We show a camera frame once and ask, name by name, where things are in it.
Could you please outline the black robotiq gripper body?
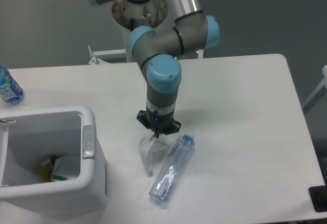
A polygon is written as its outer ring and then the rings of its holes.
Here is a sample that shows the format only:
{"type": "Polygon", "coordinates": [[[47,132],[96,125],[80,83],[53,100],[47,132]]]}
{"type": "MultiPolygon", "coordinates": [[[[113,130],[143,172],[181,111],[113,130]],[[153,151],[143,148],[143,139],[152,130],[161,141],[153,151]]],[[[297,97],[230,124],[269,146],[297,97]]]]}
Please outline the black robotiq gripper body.
{"type": "Polygon", "coordinates": [[[153,132],[170,135],[179,132],[181,123],[174,119],[174,110],[166,115],[160,115],[157,110],[140,110],[136,119],[146,128],[153,132]]]}

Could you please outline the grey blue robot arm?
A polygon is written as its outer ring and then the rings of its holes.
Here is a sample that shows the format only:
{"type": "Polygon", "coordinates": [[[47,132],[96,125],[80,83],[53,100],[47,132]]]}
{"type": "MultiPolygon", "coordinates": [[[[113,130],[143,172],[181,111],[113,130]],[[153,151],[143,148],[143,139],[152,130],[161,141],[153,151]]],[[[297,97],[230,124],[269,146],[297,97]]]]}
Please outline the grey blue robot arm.
{"type": "Polygon", "coordinates": [[[120,25],[130,31],[127,53],[133,57],[147,84],[146,110],[137,120],[154,136],[180,130],[174,110],[181,83],[178,57],[215,45],[220,29],[213,16],[205,15],[199,0],[168,0],[175,25],[158,32],[165,9],[157,0],[88,0],[92,5],[121,2],[120,25]]]}

